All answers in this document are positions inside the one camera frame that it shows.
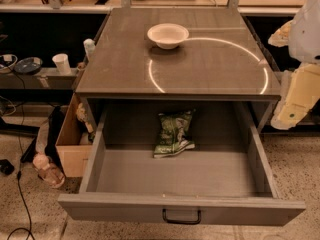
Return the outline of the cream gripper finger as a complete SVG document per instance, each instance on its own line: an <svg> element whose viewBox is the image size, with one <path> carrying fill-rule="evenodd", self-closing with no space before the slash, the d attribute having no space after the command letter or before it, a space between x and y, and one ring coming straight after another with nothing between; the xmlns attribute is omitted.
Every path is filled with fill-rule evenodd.
<svg viewBox="0 0 320 240"><path fill-rule="evenodd" d="M304 119L320 99L320 66L302 63L293 72L285 70L281 77L280 96L271 126L288 130Z"/></svg>
<svg viewBox="0 0 320 240"><path fill-rule="evenodd" d="M277 29L268 39L268 43L275 47L284 47L289 43L292 21L288 21Z"/></svg>

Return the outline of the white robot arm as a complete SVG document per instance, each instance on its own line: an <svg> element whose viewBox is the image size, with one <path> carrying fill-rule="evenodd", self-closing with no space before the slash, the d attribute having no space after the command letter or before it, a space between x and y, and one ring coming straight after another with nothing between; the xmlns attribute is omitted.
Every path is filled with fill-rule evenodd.
<svg viewBox="0 0 320 240"><path fill-rule="evenodd" d="M268 43L287 46L289 55L300 62L281 78L281 100L271 125L288 130L302 121L320 99L320 0L307 0L294 18L276 30Z"/></svg>

